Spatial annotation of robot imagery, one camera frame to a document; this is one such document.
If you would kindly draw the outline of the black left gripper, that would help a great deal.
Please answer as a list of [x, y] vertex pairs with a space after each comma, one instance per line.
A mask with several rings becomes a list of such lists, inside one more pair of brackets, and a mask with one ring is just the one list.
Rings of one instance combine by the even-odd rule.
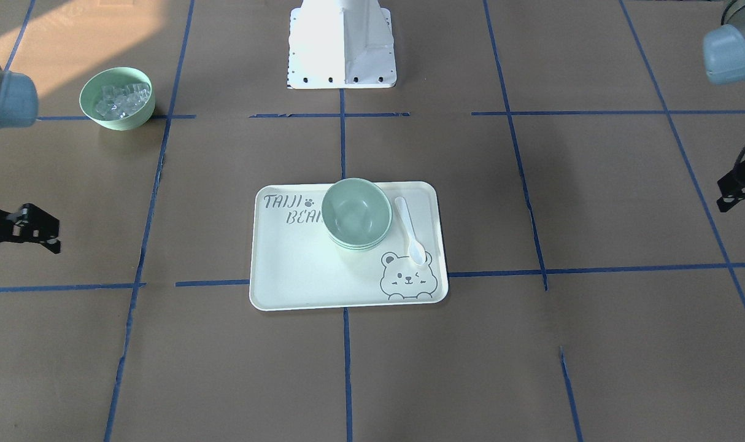
[[720, 198], [717, 199], [716, 204], [720, 212], [729, 212], [739, 202], [744, 201], [745, 160], [738, 162], [728, 173], [718, 179], [717, 187], [720, 191]]

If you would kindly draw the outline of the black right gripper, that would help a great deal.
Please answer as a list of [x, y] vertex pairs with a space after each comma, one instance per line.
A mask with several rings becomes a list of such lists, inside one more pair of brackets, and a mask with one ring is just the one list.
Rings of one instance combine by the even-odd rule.
[[60, 254], [60, 221], [35, 204], [26, 203], [16, 212], [0, 209], [0, 243], [41, 244], [53, 254]]

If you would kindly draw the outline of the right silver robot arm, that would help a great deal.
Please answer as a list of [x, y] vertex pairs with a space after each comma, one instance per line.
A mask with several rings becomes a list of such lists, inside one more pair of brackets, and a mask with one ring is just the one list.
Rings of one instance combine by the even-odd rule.
[[[39, 99], [35, 84], [21, 73], [0, 64], [0, 129], [29, 128], [35, 123]], [[60, 254], [60, 220], [35, 204], [25, 203], [16, 212], [0, 209], [0, 243], [35, 243]]]

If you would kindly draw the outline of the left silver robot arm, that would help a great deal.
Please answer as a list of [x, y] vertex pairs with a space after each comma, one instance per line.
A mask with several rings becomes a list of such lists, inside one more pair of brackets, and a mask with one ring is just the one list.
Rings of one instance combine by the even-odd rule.
[[[730, 1], [725, 6], [720, 26], [703, 39], [703, 61], [706, 76], [714, 85], [745, 81], [745, 1]], [[720, 212], [729, 212], [745, 200], [745, 145], [717, 186]]]

